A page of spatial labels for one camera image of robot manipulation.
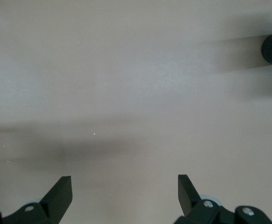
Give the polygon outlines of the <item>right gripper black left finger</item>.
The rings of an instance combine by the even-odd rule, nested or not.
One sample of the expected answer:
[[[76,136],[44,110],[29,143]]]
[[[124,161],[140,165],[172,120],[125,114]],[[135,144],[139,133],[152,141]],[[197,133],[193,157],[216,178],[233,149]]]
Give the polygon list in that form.
[[[28,203],[6,217],[0,212],[0,224],[58,224],[71,202],[71,177],[62,176],[39,202]]]

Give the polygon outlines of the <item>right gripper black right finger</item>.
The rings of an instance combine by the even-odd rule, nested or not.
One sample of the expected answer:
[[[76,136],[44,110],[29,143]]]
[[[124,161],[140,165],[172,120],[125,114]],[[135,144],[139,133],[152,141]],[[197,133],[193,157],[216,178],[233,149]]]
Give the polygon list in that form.
[[[188,175],[178,175],[178,199],[184,215],[176,224],[272,224],[256,207],[238,206],[231,212],[214,200],[202,199]]]

